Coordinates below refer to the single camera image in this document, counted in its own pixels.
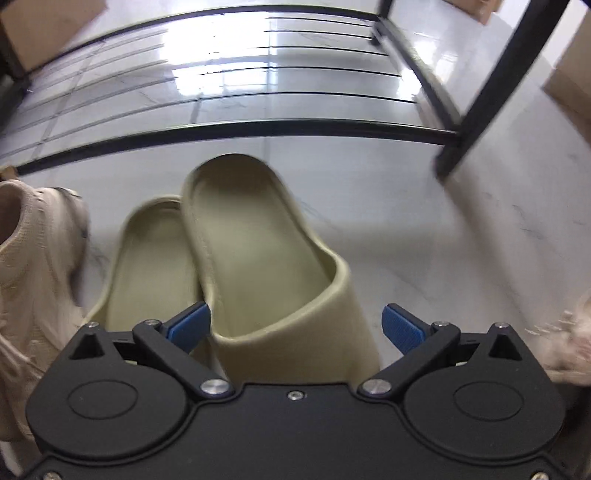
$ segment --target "cardboard box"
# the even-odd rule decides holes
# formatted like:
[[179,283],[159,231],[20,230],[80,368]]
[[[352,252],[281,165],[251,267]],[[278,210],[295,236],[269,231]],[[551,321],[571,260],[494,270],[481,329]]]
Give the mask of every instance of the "cardboard box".
[[591,13],[588,11],[544,90],[586,122],[591,122]]
[[0,21],[25,70],[54,57],[106,9],[105,0],[13,0]]
[[446,0],[448,3],[455,5],[461,10],[464,10],[472,18],[478,20],[481,24],[486,25],[491,18],[493,12],[496,12],[503,0]]

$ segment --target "circular cover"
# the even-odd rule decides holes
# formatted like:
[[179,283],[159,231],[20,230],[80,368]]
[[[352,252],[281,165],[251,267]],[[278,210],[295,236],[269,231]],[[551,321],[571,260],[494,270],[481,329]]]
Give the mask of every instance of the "circular cover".
[[[174,378],[121,362],[106,379],[92,361],[73,364],[67,375],[53,378],[56,384],[41,382],[41,391],[31,397],[28,421],[42,449],[71,458],[116,459],[153,447],[182,421],[187,398]],[[36,408],[39,398],[51,402],[52,415]]]
[[486,363],[478,370],[469,364],[444,368],[413,383],[404,398],[410,423],[441,448],[470,458],[509,459],[540,450],[562,425],[557,393],[550,382],[540,388],[540,379],[522,374],[515,361]]

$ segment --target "white wall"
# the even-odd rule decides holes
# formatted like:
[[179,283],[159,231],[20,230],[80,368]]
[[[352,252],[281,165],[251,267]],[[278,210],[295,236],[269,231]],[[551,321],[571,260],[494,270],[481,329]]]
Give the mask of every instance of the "white wall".
[[[497,15],[511,28],[515,28],[528,4],[529,0],[504,0]],[[556,66],[563,52],[569,46],[586,12],[587,6],[582,0],[570,1],[554,33],[542,50],[542,55],[553,67]]]

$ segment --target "blue gripper pad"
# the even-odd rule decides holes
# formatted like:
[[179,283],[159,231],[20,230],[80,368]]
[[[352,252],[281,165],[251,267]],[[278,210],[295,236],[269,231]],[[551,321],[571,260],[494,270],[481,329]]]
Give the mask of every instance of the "blue gripper pad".
[[211,312],[206,303],[200,301],[164,323],[163,334],[181,350],[189,353],[209,335]]
[[430,326],[396,304],[386,305],[382,312],[382,331],[403,355],[423,343]]

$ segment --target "tile floor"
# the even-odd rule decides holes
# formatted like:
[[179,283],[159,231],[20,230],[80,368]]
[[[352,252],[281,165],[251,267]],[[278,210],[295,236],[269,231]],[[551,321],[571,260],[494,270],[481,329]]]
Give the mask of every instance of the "tile floor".
[[[227,4],[108,3],[109,11],[79,41],[130,22]],[[371,11],[374,3],[329,4]],[[0,164],[191,122],[334,116],[421,124],[416,78],[368,44],[364,22],[298,17],[176,22],[60,60],[35,81],[2,134]],[[483,27],[442,0],[397,0],[393,17],[463,111],[511,34],[497,18]],[[317,66],[331,70],[311,68]],[[237,151],[263,158],[321,237],[348,260],[387,364],[399,355],[380,333],[380,312],[389,302],[426,322],[448,320],[483,331],[503,320],[523,331],[556,320],[591,286],[591,149],[540,90],[549,71],[544,60],[534,66],[445,187],[431,173],[436,146],[322,137],[170,145],[25,180],[70,187],[88,201],[91,242],[78,292],[88,309],[100,292],[119,227],[137,204],[177,193],[184,176],[215,155]],[[272,95],[261,95],[266,92]]]

